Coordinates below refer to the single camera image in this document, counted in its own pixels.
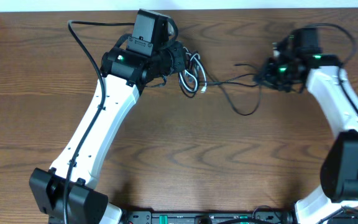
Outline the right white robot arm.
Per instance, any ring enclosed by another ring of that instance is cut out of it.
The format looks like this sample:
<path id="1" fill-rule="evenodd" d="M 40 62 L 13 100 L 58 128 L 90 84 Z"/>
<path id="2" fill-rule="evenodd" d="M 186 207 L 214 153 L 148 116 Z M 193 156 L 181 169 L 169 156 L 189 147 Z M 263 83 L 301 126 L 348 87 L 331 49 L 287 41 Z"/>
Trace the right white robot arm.
<path id="1" fill-rule="evenodd" d="M 285 212 L 282 223 L 358 223 L 358 96 L 345 64 L 319 46 L 320 24 L 290 32 L 273 47 L 254 81 L 272 90 L 312 94 L 327 119 L 334 143 L 320 170 L 320 184 Z"/>

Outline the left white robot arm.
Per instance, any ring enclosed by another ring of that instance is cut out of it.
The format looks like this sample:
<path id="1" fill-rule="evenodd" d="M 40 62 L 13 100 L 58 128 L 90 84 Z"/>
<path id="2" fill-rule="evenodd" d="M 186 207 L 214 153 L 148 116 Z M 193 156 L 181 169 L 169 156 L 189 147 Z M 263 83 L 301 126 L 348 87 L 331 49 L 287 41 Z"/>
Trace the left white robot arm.
<path id="1" fill-rule="evenodd" d="M 119 223 L 123 209 L 96 186 L 111 144 L 143 90 L 156 78 L 185 68 L 178 28 L 167 15 L 141 9 L 133 31 L 122 35 L 94 64 L 98 82 L 75 133 L 49 170 L 29 179 L 39 210 L 49 223 Z"/>

